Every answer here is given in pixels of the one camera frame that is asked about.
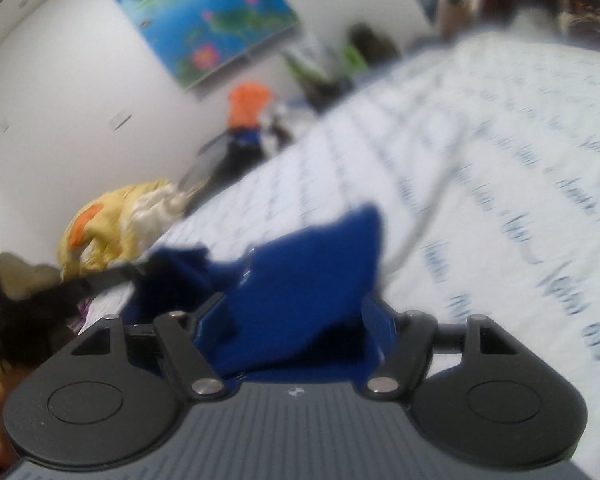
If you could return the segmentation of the blue fleece garment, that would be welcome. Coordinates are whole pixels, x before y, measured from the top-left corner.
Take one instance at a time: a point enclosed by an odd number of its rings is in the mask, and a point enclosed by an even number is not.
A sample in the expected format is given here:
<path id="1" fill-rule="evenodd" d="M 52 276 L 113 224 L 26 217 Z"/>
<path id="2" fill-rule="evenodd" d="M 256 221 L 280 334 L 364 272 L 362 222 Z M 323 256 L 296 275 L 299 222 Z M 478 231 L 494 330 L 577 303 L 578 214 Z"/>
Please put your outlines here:
<path id="1" fill-rule="evenodd" d="M 382 225 L 370 205 L 293 232 L 230 262 L 208 249 L 158 249 L 121 311 L 123 322 L 194 312 L 215 292 L 245 304 L 242 350 L 201 354 L 222 379 L 354 382 L 363 363 L 362 300 L 375 291 Z"/>

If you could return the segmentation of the yellow and orange blanket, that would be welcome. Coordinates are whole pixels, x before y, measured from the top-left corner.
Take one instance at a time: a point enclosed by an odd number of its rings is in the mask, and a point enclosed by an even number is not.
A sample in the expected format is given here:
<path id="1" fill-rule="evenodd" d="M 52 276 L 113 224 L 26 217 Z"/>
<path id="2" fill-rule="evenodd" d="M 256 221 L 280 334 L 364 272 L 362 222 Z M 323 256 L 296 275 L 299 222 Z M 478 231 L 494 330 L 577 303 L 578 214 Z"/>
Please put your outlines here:
<path id="1" fill-rule="evenodd" d="M 64 278 L 133 261 L 182 218 L 189 195 L 168 180 L 131 184 L 82 207 L 62 234 L 57 259 Z"/>

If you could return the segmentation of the white quilt with script text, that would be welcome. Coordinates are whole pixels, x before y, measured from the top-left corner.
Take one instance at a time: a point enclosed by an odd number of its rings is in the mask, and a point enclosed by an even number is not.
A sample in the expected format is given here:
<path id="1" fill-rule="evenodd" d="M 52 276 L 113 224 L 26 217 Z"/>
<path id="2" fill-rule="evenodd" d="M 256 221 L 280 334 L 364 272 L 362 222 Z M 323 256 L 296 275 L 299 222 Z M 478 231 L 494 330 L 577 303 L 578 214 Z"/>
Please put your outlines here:
<path id="1" fill-rule="evenodd" d="M 382 296 L 485 314 L 588 406 L 600 479 L 600 52 L 487 32 L 406 61 L 160 237 L 232 260 L 372 203 Z"/>

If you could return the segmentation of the orange plastic bag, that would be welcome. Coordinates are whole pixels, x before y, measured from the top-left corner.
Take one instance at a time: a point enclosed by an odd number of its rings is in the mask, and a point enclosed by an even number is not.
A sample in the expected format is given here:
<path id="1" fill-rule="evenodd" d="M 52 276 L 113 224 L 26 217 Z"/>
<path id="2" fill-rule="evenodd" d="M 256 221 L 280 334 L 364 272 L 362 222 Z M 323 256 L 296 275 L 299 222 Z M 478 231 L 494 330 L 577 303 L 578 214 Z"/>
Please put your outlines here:
<path id="1" fill-rule="evenodd" d="M 227 125 L 231 129 L 256 128 L 262 110 L 272 100 L 270 89 L 260 82 L 238 84 L 228 95 Z"/>

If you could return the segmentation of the dark olive bag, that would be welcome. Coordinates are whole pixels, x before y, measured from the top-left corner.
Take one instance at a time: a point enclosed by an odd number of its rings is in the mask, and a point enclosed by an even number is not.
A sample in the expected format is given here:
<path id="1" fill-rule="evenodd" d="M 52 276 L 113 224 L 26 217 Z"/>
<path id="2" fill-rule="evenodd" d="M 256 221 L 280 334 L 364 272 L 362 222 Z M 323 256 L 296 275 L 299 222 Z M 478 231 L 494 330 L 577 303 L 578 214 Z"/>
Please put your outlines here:
<path id="1" fill-rule="evenodd" d="M 398 48 L 388 36 L 378 35 L 364 23 L 353 25 L 348 31 L 348 38 L 370 67 L 381 66 L 400 58 Z"/>

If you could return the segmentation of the white wall switch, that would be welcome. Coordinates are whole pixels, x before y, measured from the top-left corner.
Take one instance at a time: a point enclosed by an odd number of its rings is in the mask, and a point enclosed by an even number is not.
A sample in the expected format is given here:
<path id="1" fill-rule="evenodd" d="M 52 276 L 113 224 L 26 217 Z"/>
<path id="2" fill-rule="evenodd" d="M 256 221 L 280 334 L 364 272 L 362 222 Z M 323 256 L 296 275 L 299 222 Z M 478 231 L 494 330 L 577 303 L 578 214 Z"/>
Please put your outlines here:
<path id="1" fill-rule="evenodd" d="M 120 110 L 114 117 L 109 119 L 109 127 L 112 131 L 119 130 L 123 125 L 125 125 L 132 117 L 132 114 L 127 110 Z"/>

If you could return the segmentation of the lotus pond wall poster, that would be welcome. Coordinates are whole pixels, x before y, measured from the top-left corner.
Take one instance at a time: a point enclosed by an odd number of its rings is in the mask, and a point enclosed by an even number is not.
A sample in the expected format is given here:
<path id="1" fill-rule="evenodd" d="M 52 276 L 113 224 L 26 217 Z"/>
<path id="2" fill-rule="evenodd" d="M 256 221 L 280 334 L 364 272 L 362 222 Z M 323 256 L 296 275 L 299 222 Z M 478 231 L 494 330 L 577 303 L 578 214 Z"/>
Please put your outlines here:
<path id="1" fill-rule="evenodd" d="M 183 89 L 300 23 L 287 0 L 114 0 Z"/>

